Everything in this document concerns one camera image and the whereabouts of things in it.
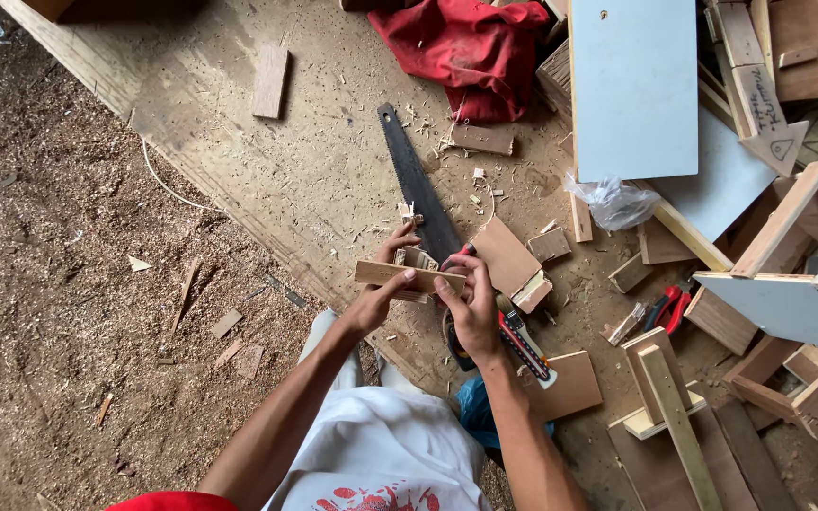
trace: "blue plastic bag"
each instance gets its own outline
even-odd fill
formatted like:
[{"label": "blue plastic bag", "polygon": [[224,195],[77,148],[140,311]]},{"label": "blue plastic bag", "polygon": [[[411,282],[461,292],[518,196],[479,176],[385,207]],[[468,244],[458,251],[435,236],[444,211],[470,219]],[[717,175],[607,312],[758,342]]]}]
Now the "blue plastic bag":
[{"label": "blue plastic bag", "polygon": [[[497,426],[482,377],[466,380],[456,393],[456,401],[460,403],[460,424],[469,435],[485,447],[500,449],[501,441],[497,438]],[[554,423],[545,423],[544,430],[549,436],[553,435]]]}]

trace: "saw blade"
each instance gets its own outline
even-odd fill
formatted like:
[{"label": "saw blade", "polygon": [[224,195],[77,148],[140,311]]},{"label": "saw blade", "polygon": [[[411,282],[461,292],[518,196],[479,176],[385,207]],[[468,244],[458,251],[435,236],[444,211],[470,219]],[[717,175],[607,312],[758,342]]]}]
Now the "saw blade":
[{"label": "saw blade", "polygon": [[392,105],[384,103],[379,106],[377,119],[381,122],[383,137],[390,150],[396,179],[403,190],[403,200],[415,203],[415,213],[425,216],[425,223],[416,228],[419,238],[422,238],[422,249],[438,264],[442,264],[450,254],[462,249],[462,242],[453,231],[453,223],[437,199],[435,189],[428,181]]}]

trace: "drawn symbol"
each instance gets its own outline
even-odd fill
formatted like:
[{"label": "drawn symbol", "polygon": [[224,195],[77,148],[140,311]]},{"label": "drawn symbol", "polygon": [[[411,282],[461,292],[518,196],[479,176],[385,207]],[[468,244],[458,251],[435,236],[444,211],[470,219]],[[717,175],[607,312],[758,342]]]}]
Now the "drawn symbol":
[{"label": "drawn symbol", "polygon": [[772,142],[769,147],[772,149],[772,156],[778,161],[783,162],[784,157],[787,156],[792,145],[794,145],[793,140],[776,140]]}]

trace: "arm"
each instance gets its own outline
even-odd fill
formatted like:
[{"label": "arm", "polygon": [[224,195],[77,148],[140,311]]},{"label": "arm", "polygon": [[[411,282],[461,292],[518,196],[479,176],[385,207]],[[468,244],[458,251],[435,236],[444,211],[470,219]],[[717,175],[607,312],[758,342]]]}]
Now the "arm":
[{"label": "arm", "polygon": [[[391,262],[393,252],[421,240],[407,236],[412,224],[397,229],[376,260]],[[407,269],[383,286],[369,285],[337,319],[321,342],[267,397],[222,450],[197,491],[231,500],[239,509],[263,507],[289,472],[326,392],[356,344],[386,319],[390,299],[415,278]]]},{"label": "arm", "polygon": [[494,289],[487,265],[467,255],[452,255],[460,264],[451,268],[466,274],[462,296],[445,280],[435,279],[437,294],[453,313],[457,337],[482,373],[510,491],[520,511],[583,511],[588,509],[583,491],[564,465],[560,453],[545,433],[529,405],[516,370],[510,364],[497,333]]}]

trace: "hand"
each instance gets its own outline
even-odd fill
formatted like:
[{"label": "hand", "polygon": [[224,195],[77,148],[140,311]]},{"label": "hand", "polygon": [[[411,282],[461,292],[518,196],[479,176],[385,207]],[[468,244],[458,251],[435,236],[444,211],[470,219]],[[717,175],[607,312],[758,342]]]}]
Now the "hand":
[{"label": "hand", "polygon": [[466,275],[462,293],[456,292],[447,281],[438,276],[435,279],[437,295],[453,313],[453,326],[462,349],[480,367],[504,355],[501,338],[497,332],[497,304],[494,303],[494,288],[488,276],[488,265],[471,255],[453,254],[448,260],[454,266],[447,271]]},{"label": "hand", "polygon": [[[421,243],[421,238],[409,234],[413,227],[412,222],[409,222],[393,231],[390,238],[387,238],[378,249],[374,260],[380,263],[392,263],[396,249]],[[415,268],[406,268],[403,273],[394,275],[384,285],[366,285],[362,293],[343,314],[341,320],[362,337],[377,330],[390,313],[390,299],[405,289],[415,279],[416,274],[418,272],[415,271]]]}]

